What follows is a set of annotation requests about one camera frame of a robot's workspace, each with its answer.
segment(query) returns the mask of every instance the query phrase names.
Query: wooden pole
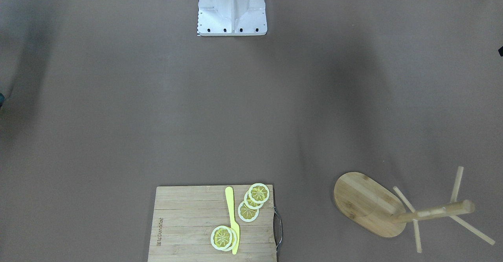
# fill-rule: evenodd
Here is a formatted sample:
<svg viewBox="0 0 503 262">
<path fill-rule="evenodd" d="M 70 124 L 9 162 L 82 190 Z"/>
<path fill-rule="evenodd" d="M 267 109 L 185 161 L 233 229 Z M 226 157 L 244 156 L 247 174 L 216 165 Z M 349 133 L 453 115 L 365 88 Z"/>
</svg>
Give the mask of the wooden pole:
<svg viewBox="0 0 503 262">
<path fill-rule="evenodd" d="M 393 223 L 406 223 L 413 220 L 422 221 L 441 217 L 449 217 L 472 213 L 475 211 L 475 204 L 472 201 L 464 200 L 454 203 L 449 203 L 442 206 L 419 210 L 413 213 L 402 213 L 391 216 Z"/>
</svg>

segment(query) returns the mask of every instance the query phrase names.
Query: yellow knife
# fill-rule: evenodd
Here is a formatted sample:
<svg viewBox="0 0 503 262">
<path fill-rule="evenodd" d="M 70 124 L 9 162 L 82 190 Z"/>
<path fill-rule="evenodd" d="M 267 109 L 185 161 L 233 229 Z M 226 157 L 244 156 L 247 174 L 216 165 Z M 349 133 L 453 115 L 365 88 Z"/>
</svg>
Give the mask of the yellow knife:
<svg viewBox="0 0 503 262">
<path fill-rule="evenodd" d="M 232 248 L 232 254 L 235 255 L 237 253 L 237 248 L 239 247 L 240 231 L 239 225 L 234 217 L 234 190 L 232 187 L 225 187 L 225 199 L 227 200 L 227 208 L 229 209 L 230 228 L 237 233 L 237 242 L 234 248 Z"/>
</svg>

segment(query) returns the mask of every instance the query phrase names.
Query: citrus slice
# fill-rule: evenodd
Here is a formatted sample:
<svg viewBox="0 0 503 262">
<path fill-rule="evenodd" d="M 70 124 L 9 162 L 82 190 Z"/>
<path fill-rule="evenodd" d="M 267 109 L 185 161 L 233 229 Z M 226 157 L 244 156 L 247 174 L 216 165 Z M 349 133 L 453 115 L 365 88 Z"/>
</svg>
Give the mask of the citrus slice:
<svg viewBox="0 0 503 262">
<path fill-rule="evenodd" d="M 263 183 L 254 183 L 248 190 L 250 200 L 261 204 L 269 199 L 269 189 Z"/>
<path fill-rule="evenodd" d="M 244 222 L 253 222 L 259 215 L 259 209 L 248 208 L 248 206 L 244 204 L 244 201 L 239 204 L 237 209 L 239 210 L 237 214 Z"/>
<path fill-rule="evenodd" d="M 244 204 L 246 206 L 248 206 L 248 208 L 250 209 L 258 209 L 258 208 L 262 208 L 262 206 L 264 206 L 264 203 L 255 203 L 253 202 L 251 199 L 250 199 L 250 196 L 248 195 L 248 192 L 244 195 Z"/>
<path fill-rule="evenodd" d="M 232 243 L 230 244 L 230 246 L 228 248 L 225 248 L 222 251 L 231 251 L 232 248 L 234 248 L 234 246 L 236 246 L 236 243 L 237 243 L 237 233 L 233 229 L 230 229 L 230 231 L 232 232 Z"/>
<path fill-rule="evenodd" d="M 210 240 L 215 249 L 224 250 L 232 243 L 232 231 L 229 227 L 218 226 L 211 232 Z"/>
</svg>

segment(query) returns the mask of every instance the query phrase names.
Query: wooden stand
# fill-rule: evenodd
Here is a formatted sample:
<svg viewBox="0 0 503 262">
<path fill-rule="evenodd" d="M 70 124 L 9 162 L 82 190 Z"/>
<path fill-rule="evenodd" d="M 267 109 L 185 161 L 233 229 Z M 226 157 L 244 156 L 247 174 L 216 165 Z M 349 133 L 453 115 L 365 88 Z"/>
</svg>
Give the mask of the wooden stand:
<svg viewBox="0 0 503 262">
<path fill-rule="evenodd" d="M 458 215 L 475 211 L 475 204 L 472 201 L 457 201 L 462 175 L 463 167 L 458 167 L 450 203 L 419 211 L 413 208 L 397 187 L 393 187 L 393 190 L 410 209 L 410 213 L 406 213 L 404 205 L 394 194 L 359 172 L 343 174 L 337 180 L 334 187 L 334 199 L 336 206 L 344 215 L 379 236 L 400 235 L 404 231 L 406 223 L 412 222 L 418 253 L 422 252 L 418 221 L 441 217 L 451 217 L 488 244 L 494 245 L 493 239 L 458 217 Z"/>
</svg>

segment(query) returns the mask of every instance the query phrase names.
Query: wooden base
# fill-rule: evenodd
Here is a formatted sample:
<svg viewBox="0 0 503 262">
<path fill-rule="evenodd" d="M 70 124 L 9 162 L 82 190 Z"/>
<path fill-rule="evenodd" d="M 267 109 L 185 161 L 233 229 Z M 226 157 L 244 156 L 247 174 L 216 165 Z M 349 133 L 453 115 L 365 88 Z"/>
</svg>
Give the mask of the wooden base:
<svg viewBox="0 0 503 262">
<path fill-rule="evenodd" d="M 334 199 L 344 215 L 376 235 L 394 237 L 406 227 L 406 223 L 391 222 L 392 215 L 406 212 L 400 199 L 359 172 L 343 174 L 337 180 Z"/>
</svg>

